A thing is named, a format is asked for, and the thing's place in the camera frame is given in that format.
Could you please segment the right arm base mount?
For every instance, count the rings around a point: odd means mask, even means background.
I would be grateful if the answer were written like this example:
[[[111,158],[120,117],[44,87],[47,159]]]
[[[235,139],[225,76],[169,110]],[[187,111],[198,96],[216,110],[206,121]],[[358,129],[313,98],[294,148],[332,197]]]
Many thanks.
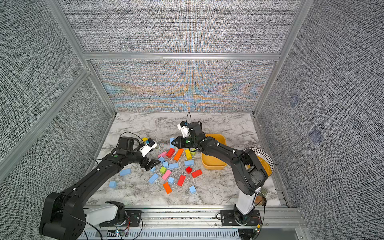
[[[221,210],[220,219],[223,226],[261,226],[262,218],[258,210],[243,215],[240,211]]]

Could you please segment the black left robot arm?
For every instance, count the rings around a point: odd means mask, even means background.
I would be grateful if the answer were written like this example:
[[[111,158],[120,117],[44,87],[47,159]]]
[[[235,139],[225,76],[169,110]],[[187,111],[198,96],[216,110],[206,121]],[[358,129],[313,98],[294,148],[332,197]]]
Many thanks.
[[[85,203],[125,166],[138,163],[141,168],[149,171],[160,164],[159,160],[149,160],[147,157],[157,145],[153,139],[140,141],[132,137],[120,137],[117,146],[85,177],[66,190],[47,196],[39,233],[58,240],[76,240],[87,227],[95,229],[99,222],[85,213]]]

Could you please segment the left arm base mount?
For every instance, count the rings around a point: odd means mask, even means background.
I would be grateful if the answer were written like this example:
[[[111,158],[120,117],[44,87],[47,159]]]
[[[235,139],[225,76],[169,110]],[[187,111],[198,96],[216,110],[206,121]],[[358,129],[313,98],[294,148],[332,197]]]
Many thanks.
[[[139,227],[142,211],[128,210],[125,214],[118,214],[115,219],[99,224],[100,227]]]

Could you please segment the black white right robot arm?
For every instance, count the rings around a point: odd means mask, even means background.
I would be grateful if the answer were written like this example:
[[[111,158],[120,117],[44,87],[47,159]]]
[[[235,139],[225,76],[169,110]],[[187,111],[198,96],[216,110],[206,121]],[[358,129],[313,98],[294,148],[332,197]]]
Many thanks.
[[[179,149],[195,149],[231,167],[236,185],[240,189],[233,218],[239,225],[248,224],[255,213],[257,194],[274,171],[270,156],[259,149],[238,150],[221,144],[213,137],[206,136],[201,122],[182,121],[178,124],[178,129],[182,135],[172,141],[173,146]]]

